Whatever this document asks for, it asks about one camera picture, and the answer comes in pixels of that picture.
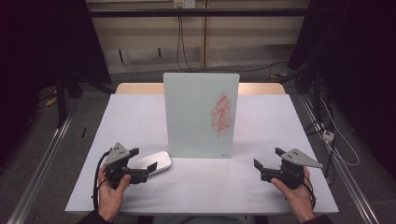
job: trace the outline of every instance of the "white board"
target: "white board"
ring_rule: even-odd
[[[171,157],[231,158],[238,74],[165,73]]]

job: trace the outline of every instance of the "person's right hand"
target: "person's right hand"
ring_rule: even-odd
[[[306,167],[304,167],[304,173],[306,178],[309,179],[309,171]],[[303,185],[297,189],[289,189],[282,181],[276,178],[271,179],[271,183],[285,195],[291,212],[297,217],[300,223],[304,223],[315,217],[312,209],[311,194]]]
[[[98,213],[105,221],[113,222],[120,212],[123,200],[123,193],[128,188],[131,180],[130,175],[125,175],[117,189],[106,180],[105,166],[102,166],[98,173],[98,181],[103,184],[99,187],[99,208]]]

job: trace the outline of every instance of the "gray floor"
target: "gray floor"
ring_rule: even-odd
[[[227,67],[228,69],[252,69],[263,65],[242,65]],[[271,74],[288,73],[290,70],[280,64],[271,69]],[[113,84],[108,87],[115,88],[121,82],[161,82],[163,71],[138,72],[132,74],[112,75]],[[239,72],[241,82],[264,82],[270,75],[269,69],[254,72]],[[106,109],[109,95],[104,94],[91,86],[81,84],[84,95],[81,99],[67,99],[69,112],[75,108],[75,114],[70,126],[60,144],[50,169],[45,173],[45,178],[34,202],[28,207],[25,223],[74,223],[82,215],[67,214],[64,209],[68,198],[78,179],[79,171],[85,161],[91,143],[99,126],[101,117]],[[47,94],[50,89],[42,91]],[[294,103],[297,114],[304,127],[312,121],[301,101],[301,96],[296,94],[293,83],[285,85],[287,94]],[[374,210],[379,223],[396,223],[396,181],[373,158],[364,140],[353,134],[351,127],[343,116],[342,110],[333,102],[334,120],[337,127],[349,143],[356,149],[360,156],[361,164],[348,167],[355,177],[362,193],[367,198]],[[41,158],[46,153],[57,125],[57,107],[39,108],[35,113],[28,132],[22,138],[18,148],[8,160],[4,172],[0,175],[0,223],[7,223],[22,194],[28,187],[29,181],[38,167]],[[354,161],[355,156],[348,145],[336,134],[336,147],[346,161]],[[309,134],[308,140],[314,149],[318,160],[327,164],[327,152],[317,134]],[[338,214],[330,215],[334,223],[368,223],[361,211],[357,208],[346,184],[336,172],[336,179],[331,186],[334,199],[340,209]],[[270,223],[295,223],[291,215],[269,217]],[[116,223],[135,223],[136,217],[120,215]]]

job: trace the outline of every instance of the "red scribble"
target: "red scribble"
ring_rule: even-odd
[[[221,133],[226,134],[230,130],[232,121],[229,113],[230,101],[223,93],[212,111],[212,128],[218,134],[218,137],[220,137]]]

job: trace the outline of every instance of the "aluminum rail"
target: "aluminum rail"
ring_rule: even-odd
[[[300,96],[300,100],[306,110],[306,113],[308,114],[308,117],[311,119],[312,122],[314,122],[316,120],[316,117],[312,111],[313,108],[312,103],[309,101],[309,99],[304,98],[303,96]],[[320,125],[323,124],[318,124],[318,123],[315,124],[315,128],[317,129],[317,131],[320,130]],[[336,147],[332,148],[329,145],[329,143],[325,141],[323,138],[322,141],[324,146],[326,147],[326,151],[329,154],[331,150],[333,150],[335,153],[339,153]],[[362,192],[361,188],[359,187],[352,173],[350,173],[347,166],[335,157],[332,157],[332,163],[334,164],[335,169],[337,170],[338,174],[343,180],[347,191],[349,192],[354,204],[356,205],[356,208],[358,209],[359,213],[361,214],[361,217],[364,220],[364,223],[378,224],[379,221],[375,215],[374,209],[370,205],[369,201]]]
[[[44,157],[35,170],[32,179],[30,180],[16,207],[14,208],[14,211],[12,212],[7,224],[22,224],[25,221],[33,203],[35,202],[35,197],[40,191],[40,187],[46,177],[56,152],[58,151],[58,148],[64,139],[76,110],[77,105],[72,108],[70,114],[66,117],[64,124],[60,128],[56,129],[55,134],[53,135],[52,140],[47,147]]]

